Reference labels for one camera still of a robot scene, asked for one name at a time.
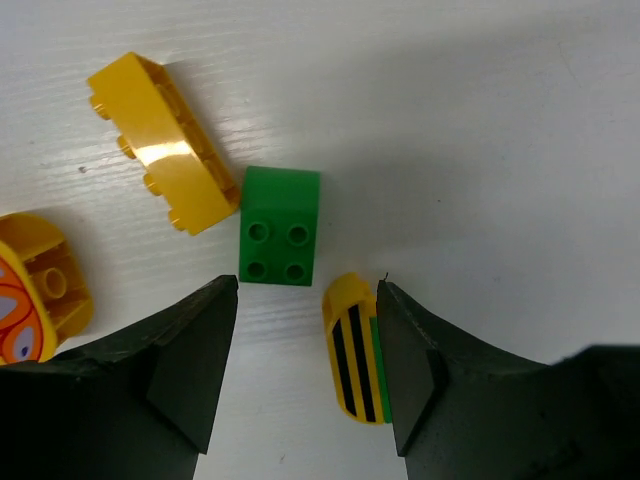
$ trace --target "green 2x2 duplo brick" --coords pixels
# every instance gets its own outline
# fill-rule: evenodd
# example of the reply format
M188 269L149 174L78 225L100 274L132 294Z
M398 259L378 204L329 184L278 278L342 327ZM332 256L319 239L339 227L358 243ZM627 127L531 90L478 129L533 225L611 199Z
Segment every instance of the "green 2x2 duplo brick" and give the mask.
M249 167L242 196L240 281L311 285L320 174Z

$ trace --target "lego brick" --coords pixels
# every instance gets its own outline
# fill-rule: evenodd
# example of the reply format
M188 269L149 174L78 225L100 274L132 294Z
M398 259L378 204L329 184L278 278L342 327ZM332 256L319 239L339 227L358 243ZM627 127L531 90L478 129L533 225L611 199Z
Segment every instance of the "lego brick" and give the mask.
M120 130L118 145L142 162L176 229L196 235L238 208L239 189L161 65L131 52L88 83L94 110Z
M338 277L324 295L322 316L340 408L361 423L387 423L374 338L376 297L369 285L355 273Z
M249 167L240 226L240 281L311 285L318 172Z
M36 215L0 217L0 365L45 362L93 316L93 299L58 228Z

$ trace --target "white table surface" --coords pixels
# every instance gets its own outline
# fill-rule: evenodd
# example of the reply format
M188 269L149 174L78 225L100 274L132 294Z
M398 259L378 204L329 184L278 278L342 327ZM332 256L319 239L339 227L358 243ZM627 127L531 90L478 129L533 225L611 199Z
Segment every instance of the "white table surface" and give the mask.
M237 271L239 214L173 230L89 75L170 64L239 181L324 174L314 286L241 285L198 479L405 478L335 402L320 300L347 270L540 361L640 341L637 0L7 0L0 44L0 213L64 229L96 299L68 346Z

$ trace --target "lego stud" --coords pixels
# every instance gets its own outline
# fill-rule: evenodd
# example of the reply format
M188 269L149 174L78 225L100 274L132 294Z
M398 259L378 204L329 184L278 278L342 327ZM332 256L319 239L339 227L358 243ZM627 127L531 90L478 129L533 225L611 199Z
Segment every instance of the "lego stud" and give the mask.
M247 275L254 281L260 281L267 276L267 266L262 262L251 262L247 266Z
M292 263L285 269L284 276L289 282L298 283L302 280L305 273L306 271L302 265L299 263Z
M67 278L57 268L47 268L31 275L42 301L58 300L67 293Z
M160 191L160 188L158 187L158 185L156 184L156 182L153 181L153 177L151 176L150 173L145 173L144 177L144 184L146 185L147 189L153 193L156 197L159 195L162 195L162 192Z
M95 110L95 112L100 115L103 120L109 120L109 114L107 113L107 109L104 106L104 103L100 101L97 95L92 95L89 99L91 102L91 106Z
M182 221L180 220L180 217L174 210L169 210L169 221L171 222L171 225L173 225L173 228L175 228L176 230L179 230L179 231L184 230Z
M127 142L123 135L118 137L118 146L120 147L120 150L122 150L122 153L127 157L136 158L136 154L133 153L133 150L131 150L131 147L129 146L129 142Z
M249 238L256 243L264 243L269 238L269 226L264 222L253 222L249 225Z
M287 240L294 247L303 247L309 241L309 230L305 225L292 225L287 232Z

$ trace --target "yellow lego brick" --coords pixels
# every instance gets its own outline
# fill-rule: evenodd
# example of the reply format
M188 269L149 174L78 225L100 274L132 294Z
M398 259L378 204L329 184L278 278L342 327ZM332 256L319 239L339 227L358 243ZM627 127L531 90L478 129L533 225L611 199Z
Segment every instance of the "yellow lego brick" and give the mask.
M329 361L340 408L370 425L386 423L373 341L376 298L355 273L338 277L322 301Z
M28 213L0 217L0 365L45 362L93 316L93 299L58 228Z
M120 130L122 151L142 162L144 183L164 196L175 228L196 235L238 208L240 190L162 65L131 52L88 83L91 105Z

